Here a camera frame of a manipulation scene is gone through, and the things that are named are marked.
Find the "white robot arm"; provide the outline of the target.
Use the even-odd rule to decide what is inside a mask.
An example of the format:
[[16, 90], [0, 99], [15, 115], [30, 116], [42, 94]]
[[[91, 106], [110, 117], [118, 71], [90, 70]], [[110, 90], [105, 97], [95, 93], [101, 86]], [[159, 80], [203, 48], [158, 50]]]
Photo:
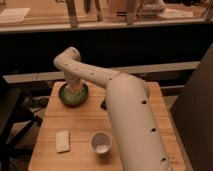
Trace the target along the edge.
[[81, 62], [74, 47], [54, 59], [70, 84], [82, 78], [105, 89], [105, 104], [123, 171], [172, 171], [144, 80]]

